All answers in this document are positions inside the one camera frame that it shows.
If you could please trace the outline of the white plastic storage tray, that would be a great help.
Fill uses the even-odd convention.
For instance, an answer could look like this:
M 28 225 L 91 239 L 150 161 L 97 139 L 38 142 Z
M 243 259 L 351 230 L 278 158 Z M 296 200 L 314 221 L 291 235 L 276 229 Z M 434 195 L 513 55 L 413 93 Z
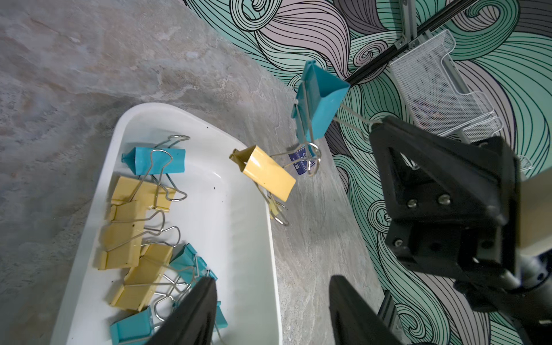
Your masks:
M 57 316 L 53 344 L 110 344 L 109 327 L 125 312 L 109 305 L 123 270 L 100 271 L 96 258 L 117 178 L 130 176 L 122 155 L 152 147 L 170 135 L 185 135 L 185 172 L 169 175 L 187 198 L 165 216 L 148 212 L 150 225 L 164 220 L 167 242 L 192 244 L 217 276 L 227 327 L 215 344 L 280 344 L 282 323 L 270 215 L 254 183 L 229 158 L 241 139 L 164 103 L 127 110 L 116 124 L 78 251 Z

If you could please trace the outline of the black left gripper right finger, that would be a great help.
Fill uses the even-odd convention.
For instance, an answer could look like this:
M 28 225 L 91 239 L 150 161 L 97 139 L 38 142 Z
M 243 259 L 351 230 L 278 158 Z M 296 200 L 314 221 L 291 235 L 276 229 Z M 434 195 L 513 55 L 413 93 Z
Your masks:
M 330 279 L 329 310 L 335 344 L 401 344 L 343 275 Z

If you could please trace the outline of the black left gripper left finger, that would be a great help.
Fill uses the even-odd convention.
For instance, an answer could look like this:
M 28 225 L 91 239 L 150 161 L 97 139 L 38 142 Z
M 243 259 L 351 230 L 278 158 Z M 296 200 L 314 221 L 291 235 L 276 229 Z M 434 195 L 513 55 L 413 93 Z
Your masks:
M 146 345 L 210 344 L 216 303 L 216 281 L 201 278 Z

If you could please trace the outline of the black vertical frame post right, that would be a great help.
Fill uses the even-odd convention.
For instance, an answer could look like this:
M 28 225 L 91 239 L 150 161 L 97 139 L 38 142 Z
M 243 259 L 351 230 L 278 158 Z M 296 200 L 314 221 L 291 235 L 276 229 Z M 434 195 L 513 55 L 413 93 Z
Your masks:
M 466 10 L 468 7 L 471 7 L 471 5 L 476 2 L 477 0 L 452 1 L 450 4 L 447 4 L 443 9 L 430 17 L 427 21 L 418 26 L 415 21 L 416 1 L 399 1 L 403 26 L 402 36 L 400 39 L 371 61 L 358 68 L 354 73 L 352 73 L 351 76 L 347 77 L 345 81 L 351 86 L 354 86 L 361 83 L 367 77 L 375 75 L 379 69 L 385 68 L 401 53 L 404 53 L 406 50 L 414 47 L 415 41 L 420 39 L 422 34 L 431 33 L 432 31 L 438 29 L 457 14 Z

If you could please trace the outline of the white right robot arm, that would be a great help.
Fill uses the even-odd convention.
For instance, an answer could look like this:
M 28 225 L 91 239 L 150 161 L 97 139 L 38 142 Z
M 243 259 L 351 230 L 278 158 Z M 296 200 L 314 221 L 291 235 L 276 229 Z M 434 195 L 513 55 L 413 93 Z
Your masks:
M 454 281 L 476 312 L 509 317 L 525 344 L 551 343 L 551 251 L 521 252 L 520 161 L 502 137 L 471 144 L 393 116 L 369 136 L 408 270 Z

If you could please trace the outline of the yellow binder clip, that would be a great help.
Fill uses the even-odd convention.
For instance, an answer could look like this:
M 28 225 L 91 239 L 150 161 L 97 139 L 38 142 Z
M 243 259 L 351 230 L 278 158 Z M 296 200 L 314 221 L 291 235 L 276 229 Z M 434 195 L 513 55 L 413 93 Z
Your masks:
M 138 266 L 142 248 L 153 244 L 177 247 L 182 232 L 166 225 L 165 211 L 152 211 L 140 201 L 112 206 L 109 224 L 100 237 L 101 249 L 96 260 L 98 270 Z
M 139 201 L 147 209 L 169 211 L 176 190 L 155 183 L 143 182 L 134 178 L 119 176 L 111 198 L 111 204 L 120 206 L 130 201 Z
M 122 284 L 109 302 L 113 308 L 141 312 L 150 305 L 158 289 L 175 287 L 175 280 L 165 277 L 173 256 L 173 247 L 164 244 L 147 245 L 140 254 L 138 266 L 129 269 Z
M 234 149 L 229 159 L 254 182 L 268 205 L 270 217 L 287 227 L 289 221 L 283 211 L 297 180 L 286 170 L 286 166 L 280 165 L 257 145 L 244 150 Z

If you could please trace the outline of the yellow binder clip in tray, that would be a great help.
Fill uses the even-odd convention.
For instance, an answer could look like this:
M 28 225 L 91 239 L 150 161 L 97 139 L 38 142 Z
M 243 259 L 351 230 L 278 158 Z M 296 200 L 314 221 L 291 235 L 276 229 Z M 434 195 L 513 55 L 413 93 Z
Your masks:
M 113 308 L 141 312 L 150 305 L 158 289 L 175 287 L 175 280 L 165 277 L 173 256 L 173 247 L 164 244 L 147 245 L 140 254 L 138 266 L 129 269 L 122 284 L 109 302 Z
M 177 247 L 182 232 L 166 225 L 165 211 L 152 211 L 140 201 L 112 206 L 109 224 L 100 237 L 101 249 L 96 260 L 98 270 L 138 266 L 142 248 L 153 244 Z
M 143 182 L 134 178 L 119 176 L 111 198 L 111 204 L 120 206 L 130 201 L 139 201 L 147 209 L 169 211 L 176 190 L 155 183 Z

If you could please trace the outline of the clear plastic wall bin large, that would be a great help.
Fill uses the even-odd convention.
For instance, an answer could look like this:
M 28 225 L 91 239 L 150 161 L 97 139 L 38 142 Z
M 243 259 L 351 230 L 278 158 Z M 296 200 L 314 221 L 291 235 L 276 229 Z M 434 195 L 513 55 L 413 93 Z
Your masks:
M 416 43 L 389 64 L 414 123 L 464 143 L 499 135 L 503 121 L 494 106 L 483 92 L 468 88 L 450 57 L 456 47 L 450 31 L 428 32 Z

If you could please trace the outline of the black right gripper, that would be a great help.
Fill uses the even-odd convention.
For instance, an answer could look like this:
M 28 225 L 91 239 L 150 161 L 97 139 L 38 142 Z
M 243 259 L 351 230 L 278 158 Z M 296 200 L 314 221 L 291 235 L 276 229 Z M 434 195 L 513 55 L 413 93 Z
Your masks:
M 501 137 L 473 144 L 393 116 L 369 136 L 391 219 L 385 244 L 408 270 L 520 287 L 520 172 Z

